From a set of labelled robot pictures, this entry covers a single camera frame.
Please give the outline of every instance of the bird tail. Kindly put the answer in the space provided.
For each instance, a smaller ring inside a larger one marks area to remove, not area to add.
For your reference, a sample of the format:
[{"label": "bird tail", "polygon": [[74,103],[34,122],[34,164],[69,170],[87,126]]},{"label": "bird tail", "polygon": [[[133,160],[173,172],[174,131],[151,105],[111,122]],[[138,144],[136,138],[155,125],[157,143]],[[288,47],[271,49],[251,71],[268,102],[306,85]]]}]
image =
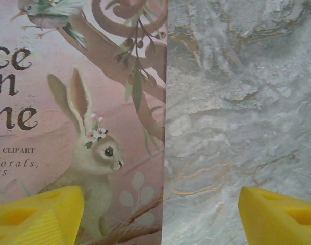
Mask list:
[{"label": "bird tail", "polygon": [[70,23],[64,26],[63,29],[72,39],[74,39],[74,41],[79,46],[81,46],[85,50],[87,49],[87,43],[86,43],[84,36],[81,33],[79,33],[77,30],[75,30],[74,27]]}]

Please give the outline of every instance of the bird beak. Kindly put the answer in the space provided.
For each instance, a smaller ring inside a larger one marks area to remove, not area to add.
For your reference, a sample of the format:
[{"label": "bird beak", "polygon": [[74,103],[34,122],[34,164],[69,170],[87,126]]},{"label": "bird beak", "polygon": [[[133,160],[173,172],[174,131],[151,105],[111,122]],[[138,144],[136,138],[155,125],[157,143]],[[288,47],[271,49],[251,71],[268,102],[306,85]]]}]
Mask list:
[{"label": "bird beak", "polygon": [[25,11],[21,10],[18,14],[16,14],[12,19],[11,19],[11,22],[16,19],[17,17],[21,16],[21,15],[25,15]]}]

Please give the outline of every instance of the marble surface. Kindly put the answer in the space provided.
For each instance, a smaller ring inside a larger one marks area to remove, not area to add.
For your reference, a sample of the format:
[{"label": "marble surface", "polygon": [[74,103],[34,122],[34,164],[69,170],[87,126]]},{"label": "marble surface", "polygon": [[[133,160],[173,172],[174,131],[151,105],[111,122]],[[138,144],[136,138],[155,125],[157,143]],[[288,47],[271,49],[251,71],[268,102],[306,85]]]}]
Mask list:
[{"label": "marble surface", "polygon": [[170,0],[163,245],[247,244],[242,186],[311,201],[311,0]]}]

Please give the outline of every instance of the yellow object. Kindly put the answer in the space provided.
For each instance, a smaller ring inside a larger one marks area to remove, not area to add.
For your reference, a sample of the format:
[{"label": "yellow object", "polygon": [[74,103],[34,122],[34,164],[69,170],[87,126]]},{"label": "yellow object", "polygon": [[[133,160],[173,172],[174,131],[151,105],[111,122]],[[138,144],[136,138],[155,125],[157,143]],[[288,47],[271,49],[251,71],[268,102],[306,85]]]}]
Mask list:
[{"label": "yellow object", "polygon": [[78,186],[0,206],[0,245],[73,245],[84,209]]},{"label": "yellow object", "polygon": [[311,203],[243,187],[238,208],[249,245],[311,245]]}]

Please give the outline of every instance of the pale leaf shape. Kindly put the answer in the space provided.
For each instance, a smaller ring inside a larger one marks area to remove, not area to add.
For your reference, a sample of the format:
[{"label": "pale leaf shape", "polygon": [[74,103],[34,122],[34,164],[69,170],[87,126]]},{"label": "pale leaf shape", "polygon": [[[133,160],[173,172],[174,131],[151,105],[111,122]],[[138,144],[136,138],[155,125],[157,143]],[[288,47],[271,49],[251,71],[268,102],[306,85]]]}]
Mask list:
[{"label": "pale leaf shape", "polygon": [[119,201],[126,207],[132,207],[134,203],[132,195],[126,190],[120,194]]},{"label": "pale leaf shape", "polygon": [[139,189],[141,189],[143,183],[144,183],[144,174],[141,172],[136,172],[132,180],[132,187],[134,188],[134,190],[138,191]]},{"label": "pale leaf shape", "polygon": [[153,198],[154,195],[154,190],[152,189],[152,187],[147,186],[144,187],[141,191],[141,203],[142,204],[147,204],[151,201],[151,199]]},{"label": "pale leaf shape", "polygon": [[154,215],[152,213],[145,213],[136,219],[136,222],[142,226],[149,226],[154,222]]}]

